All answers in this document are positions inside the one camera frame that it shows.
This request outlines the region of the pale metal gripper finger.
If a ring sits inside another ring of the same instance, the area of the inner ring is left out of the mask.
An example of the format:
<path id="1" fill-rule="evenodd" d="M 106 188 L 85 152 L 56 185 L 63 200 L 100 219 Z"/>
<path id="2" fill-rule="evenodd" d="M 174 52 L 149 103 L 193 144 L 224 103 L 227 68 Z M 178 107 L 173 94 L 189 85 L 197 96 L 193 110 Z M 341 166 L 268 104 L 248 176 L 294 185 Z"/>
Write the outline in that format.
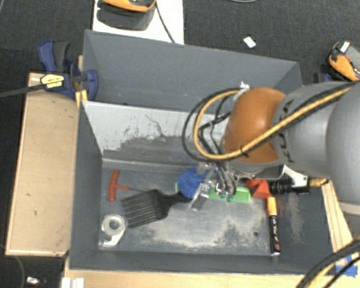
<path id="1" fill-rule="evenodd" d="M 201 183 L 192 197 L 192 201 L 189 203 L 189 209 L 192 211 L 201 210 L 205 204 L 210 192 L 210 186 Z"/>

